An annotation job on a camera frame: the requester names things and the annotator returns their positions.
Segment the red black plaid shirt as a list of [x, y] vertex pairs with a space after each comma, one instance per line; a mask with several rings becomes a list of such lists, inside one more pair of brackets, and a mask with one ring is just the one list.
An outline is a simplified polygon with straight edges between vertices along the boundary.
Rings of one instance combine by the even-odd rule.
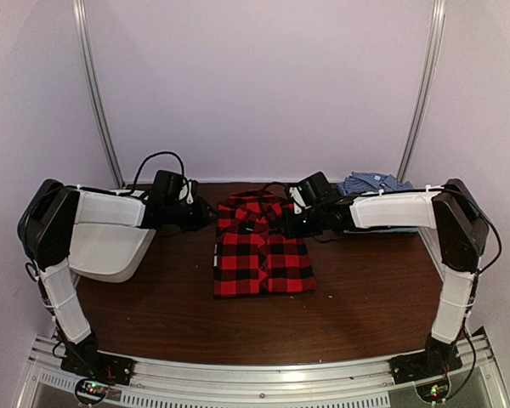
[[234, 193], [218, 204], [215, 298], [315, 290], [317, 280], [305, 241], [279, 231], [292, 209], [286, 199], [261, 190]]

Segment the blue checked shirt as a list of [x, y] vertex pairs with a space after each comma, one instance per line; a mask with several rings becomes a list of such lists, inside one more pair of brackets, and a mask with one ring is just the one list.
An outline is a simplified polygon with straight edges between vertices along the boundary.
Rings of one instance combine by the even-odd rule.
[[337, 190], [348, 196], [353, 193], [413, 190], [411, 182], [400, 182], [392, 174], [352, 172], [343, 182], [336, 184]]

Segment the light blue shirt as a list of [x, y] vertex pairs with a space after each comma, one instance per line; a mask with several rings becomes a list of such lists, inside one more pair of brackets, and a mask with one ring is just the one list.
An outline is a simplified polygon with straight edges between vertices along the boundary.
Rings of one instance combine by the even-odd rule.
[[391, 227], [391, 228], [375, 228], [375, 229], [356, 229], [345, 230], [345, 235], [373, 235], [373, 234], [415, 234], [418, 232], [417, 227]]

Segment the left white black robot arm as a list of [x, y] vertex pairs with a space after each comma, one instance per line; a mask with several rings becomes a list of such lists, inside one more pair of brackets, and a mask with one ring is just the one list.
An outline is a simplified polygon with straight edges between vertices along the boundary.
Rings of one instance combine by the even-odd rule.
[[95, 281], [129, 280], [156, 232], [176, 226], [200, 230], [214, 221], [198, 183], [160, 170], [147, 190], [99, 190], [45, 180], [18, 224], [18, 237], [42, 302], [66, 346], [61, 367], [86, 377], [128, 371], [131, 360], [100, 353], [85, 317], [73, 275]]

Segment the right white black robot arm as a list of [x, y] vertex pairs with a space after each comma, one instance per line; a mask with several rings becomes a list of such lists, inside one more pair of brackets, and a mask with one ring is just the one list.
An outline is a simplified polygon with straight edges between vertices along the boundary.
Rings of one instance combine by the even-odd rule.
[[421, 189], [354, 192], [342, 195], [323, 173], [289, 187], [293, 205], [277, 227], [288, 238], [306, 238], [325, 231], [361, 232], [395, 227], [429, 229], [439, 240], [444, 283], [439, 306], [419, 356], [419, 368], [430, 376], [451, 362], [452, 349], [476, 298], [480, 265], [490, 221], [458, 178]]

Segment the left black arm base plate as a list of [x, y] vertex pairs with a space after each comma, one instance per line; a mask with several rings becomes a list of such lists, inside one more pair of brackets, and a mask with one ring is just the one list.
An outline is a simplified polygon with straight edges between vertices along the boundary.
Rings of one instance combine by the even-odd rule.
[[134, 360], [112, 354], [100, 354], [97, 363], [89, 367], [75, 357], [66, 356], [60, 363], [60, 368], [102, 383], [128, 386], [133, 374]]

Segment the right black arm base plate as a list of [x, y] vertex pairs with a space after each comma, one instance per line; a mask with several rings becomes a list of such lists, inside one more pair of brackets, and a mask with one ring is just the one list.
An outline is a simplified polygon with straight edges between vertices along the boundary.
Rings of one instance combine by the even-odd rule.
[[445, 373], [462, 368], [462, 360], [455, 355], [443, 362], [438, 356], [431, 356], [427, 351], [395, 356], [389, 364], [395, 384], [442, 377]]

